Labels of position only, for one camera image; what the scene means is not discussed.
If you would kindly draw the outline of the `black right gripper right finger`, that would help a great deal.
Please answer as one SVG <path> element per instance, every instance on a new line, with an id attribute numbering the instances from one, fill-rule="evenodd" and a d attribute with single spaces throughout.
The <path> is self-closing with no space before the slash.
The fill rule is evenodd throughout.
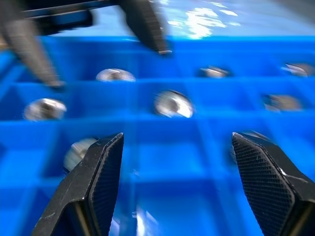
<path id="1" fill-rule="evenodd" d="M 265 236 L 315 234 L 315 183 L 275 143 L 232 134 L 247 201 Z"/>

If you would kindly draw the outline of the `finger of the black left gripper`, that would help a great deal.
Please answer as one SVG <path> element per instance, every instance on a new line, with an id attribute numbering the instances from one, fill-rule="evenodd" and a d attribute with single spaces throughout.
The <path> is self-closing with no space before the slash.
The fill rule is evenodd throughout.
<path id="1" fill-rule="evenodd" d="M 54 88 L 64 87 L 41 41 L 37 30 L 28 19 L 1 19 L 0 31 L 5 42 L 29 71 L 42 83 Z"/>
<path id="2" fill-rule="evenodd" d="M 119 0 L 117 5 L 125 13 L 128 27 L 143 45 L 160 55 L 171 53 L 152 2 Z"/>

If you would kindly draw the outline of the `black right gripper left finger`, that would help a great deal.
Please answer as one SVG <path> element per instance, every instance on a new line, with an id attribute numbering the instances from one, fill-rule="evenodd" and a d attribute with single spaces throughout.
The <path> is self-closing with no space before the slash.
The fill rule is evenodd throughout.
<path id="1" fill-rule="evenodd" d="M 124 134 L 91 144 L 60 182 L 33 236 L 107 236 L 118 195 Z"/>

